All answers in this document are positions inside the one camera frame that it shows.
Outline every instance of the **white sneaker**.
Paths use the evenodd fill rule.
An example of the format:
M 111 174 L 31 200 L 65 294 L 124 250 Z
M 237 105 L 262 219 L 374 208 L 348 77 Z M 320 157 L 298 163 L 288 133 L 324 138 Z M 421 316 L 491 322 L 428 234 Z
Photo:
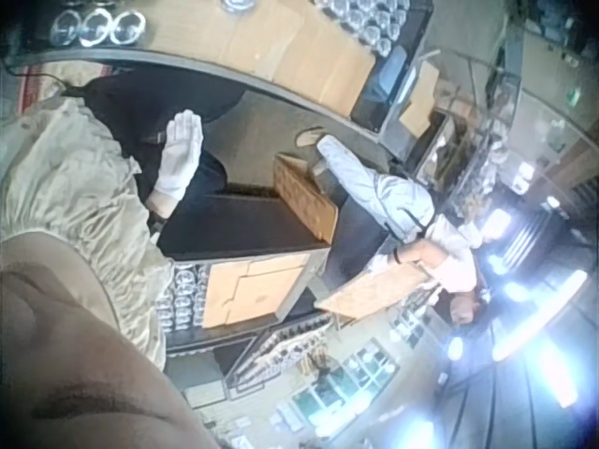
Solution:
M 315 145 L 326 133 L 327 131 L 322 126 L 305 129 L 296 135 L 296 147 L 303 148 Z

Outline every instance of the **black pants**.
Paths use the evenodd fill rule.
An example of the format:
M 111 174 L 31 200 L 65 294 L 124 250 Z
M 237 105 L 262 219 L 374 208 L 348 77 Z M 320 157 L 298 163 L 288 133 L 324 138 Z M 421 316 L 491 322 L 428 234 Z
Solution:
M 191 109 L 203 123 L 212 122 L 239 103 L 245 88 L 189 70 L 140 66 L 132 71 L 98 78 L 65 95 L 82 97 L 85 105 L 121 144 L 123 156 L 132 156 L 141 166 L 136 177 L 139 197 L 144 201 L 158 177 L 163 145 L 146 143 L 167 129 L 177 112 Z M 197 172 L 178 210 L 192 210 L 206 194 L 226 187 L 226 171 L 204 141 Z

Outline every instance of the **white glove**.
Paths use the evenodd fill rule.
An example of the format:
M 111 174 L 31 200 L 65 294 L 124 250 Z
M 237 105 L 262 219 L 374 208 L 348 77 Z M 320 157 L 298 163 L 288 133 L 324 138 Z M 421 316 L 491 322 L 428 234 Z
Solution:
M 189 109 L 168 122 L 167 143 L 162 151 L 155 190 L 177 201 L 183 199 L 196 173 L 203 139 L 202 121 Z
M 388 256 L 384 254 L 376 254 L 366 266 L 366 270 L 372 274 L 381 273 L 388 268 Z

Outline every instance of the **beige ruffled clothing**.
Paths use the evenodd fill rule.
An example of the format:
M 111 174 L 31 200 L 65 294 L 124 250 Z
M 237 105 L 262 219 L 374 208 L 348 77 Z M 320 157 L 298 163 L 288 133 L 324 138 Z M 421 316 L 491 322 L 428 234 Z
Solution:
M 162 368 L 154 302 L 172 262 L 150 242 L 136 173 L 82 100 L 34 105 L 0 135 L 0 259 L 2 269 L 52 270 L 72 299 Z

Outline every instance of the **bracelet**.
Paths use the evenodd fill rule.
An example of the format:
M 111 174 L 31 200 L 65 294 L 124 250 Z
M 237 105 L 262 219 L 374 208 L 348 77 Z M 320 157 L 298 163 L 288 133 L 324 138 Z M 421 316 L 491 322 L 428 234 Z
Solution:
M 397 262 L 397 265 L 402 264 L 400 257 L 397 255 L 397 248 L 393 250 L 393 258 L 395 259 L 395 262 Z

